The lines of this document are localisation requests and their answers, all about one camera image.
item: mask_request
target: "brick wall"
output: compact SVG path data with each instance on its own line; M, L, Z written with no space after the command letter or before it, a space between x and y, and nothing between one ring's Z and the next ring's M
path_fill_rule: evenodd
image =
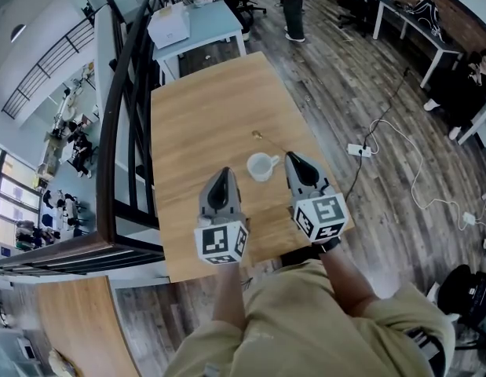
M400 0L415 4L418 0ZM452 0L433 0L438 7L441 27L461 45L467 52L486 48L486 30L479 24L478 19L471 16Z

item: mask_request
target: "lamp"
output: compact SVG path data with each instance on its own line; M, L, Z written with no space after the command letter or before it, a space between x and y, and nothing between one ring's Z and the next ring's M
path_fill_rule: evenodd
M10 34L10 42L14 42L21 35L21 32L23 32L25 28L25 24L19 24L15 26L13 32Z

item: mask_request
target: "white cable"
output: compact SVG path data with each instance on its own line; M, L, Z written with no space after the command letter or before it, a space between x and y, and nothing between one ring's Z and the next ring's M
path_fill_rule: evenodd
M457 211L458 211L458 214L457 214L457 227L458 227L458 229L460 231L464 230L468 224L465 223L465 225L463 227L461 227L461 222L460 222L461 221L461 208L460 208L459 204L457 204L455 201L446 201L444 199L433 198L424 207L421 204L418 203L417 198L415 197L415 182L417 181L417 178L418 178L418 176L421 173L422 164L424 163L424 157L422 156L422 153L417 148L417 145L415 145L405 134L403 134L401 131L399 131L395 126L393 126L393 124L391 124L387 120L379 120L379 119L377 119L377 120L374 120L373 122L371 122L370 129L369 129L370 132L372 131L372 127L373 127L374 123L378 123L378 122L382 122L382 123L389 124L391 126L391 128L393 128L393 130L395 130L401 137L403 137L405 140L407 140L412 147L414 147L415 151L417 151L417 153L421 157L420 164L418 165L417 174L415 174L414 181L412 182L412 186L410 188L410 192L411 192L411 195L412 195L412 199L414 200L415 205L417 205L417 207L419 207L421 210L427 209L433 203L445 203L447 205L455 205L457 207ZM377 147L377 150L372 152L372 154L375 155L375 154L377 154L379 152L379 146L378 146L377 139L375 138L375 135L373 133L371 133L371 136L374 139L374 143L375 143L375 145ZM485 207L486 207L486 205L484 205L484 211L482 211L482 215L478 219L475 219L475 225L483 225L483 226L486 227L486 224L484 224L483 222L479 222L480 219L482 219L482 217L484 216Z

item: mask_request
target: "black bag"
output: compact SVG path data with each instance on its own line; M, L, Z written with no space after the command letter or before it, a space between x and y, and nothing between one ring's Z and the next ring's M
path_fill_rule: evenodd
M440 38L442 42L444 41L441 36L440 15L433 0L419 0L416 5L407 8L406 11L412 14L420 24L429 27L431 34Z

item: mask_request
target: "white cup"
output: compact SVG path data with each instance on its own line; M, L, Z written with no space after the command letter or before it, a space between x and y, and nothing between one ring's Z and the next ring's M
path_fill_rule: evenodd
M258 152L250 156L246 162L246 167L255 181L267 181L272 176L272 169L279 161L278 155L271 158L264 152Z

